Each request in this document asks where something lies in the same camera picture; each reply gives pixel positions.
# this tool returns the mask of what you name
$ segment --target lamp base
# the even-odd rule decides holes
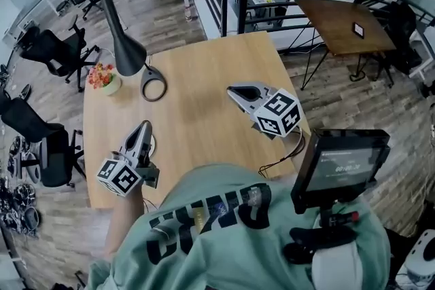
[[[150,98],[146,95],[146,88],[147,85],[151,82],[151,81],[160,81],[163,84],[163,90],[162,92],[155,98]],[[141,94],[142,97],[148,101],[148,102],[155,102],[160,100],[164,94],[166,93],[168,89],[168,84],[166,82],[166,79],[164,78],[163,74],[156,68],[154,67],[149,67],[149,66],[145,66],[145,71],[143,72],[142,75],[142,80],[141,80]]]

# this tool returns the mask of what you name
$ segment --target black desk lamp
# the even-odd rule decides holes
[[[102,4],[111,34],[114,37],[114,54],[118,72],[122,76],[131,76],[140,71],[145,65],[146,69],[141,80],[142,97],[149,102],[158,101],[167,91],[166,79],[159,70],[146,64],[147,50],[139,42],[129,37],[122,29],[114,0],[102,0]],[[146,86],[151,81],[156,80],[163,83],[163,91],[156,98],[149,98],[145,95]]]

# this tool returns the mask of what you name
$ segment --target mint green sweatshirt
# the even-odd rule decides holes
[[[111,264],[91,265],[87,289],[312,290],[311,265],[289,264],[282,249],[290,229],[312,228],[319,211],[297,215],[291,190],[231,164],[195,168],[135,222]],[[350,226],[363,289],[384,290],[390,251],[381,222],[361,198],[338,211],[359,212]]]

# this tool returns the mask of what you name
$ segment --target person's arm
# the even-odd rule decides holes
[[[118,196],[107,232],[104,258],[111,262],[131,226],[144,214],[142,185],[136,185],[127,197]]]

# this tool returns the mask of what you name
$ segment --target digital display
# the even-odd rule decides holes
[[[353,32],[361,38],[364,38],[364,28],[362,28],[358,23],[353,23]]]
[[[307,191],[366,182],[371,177],[380,152],[379,148],[321,152]]]

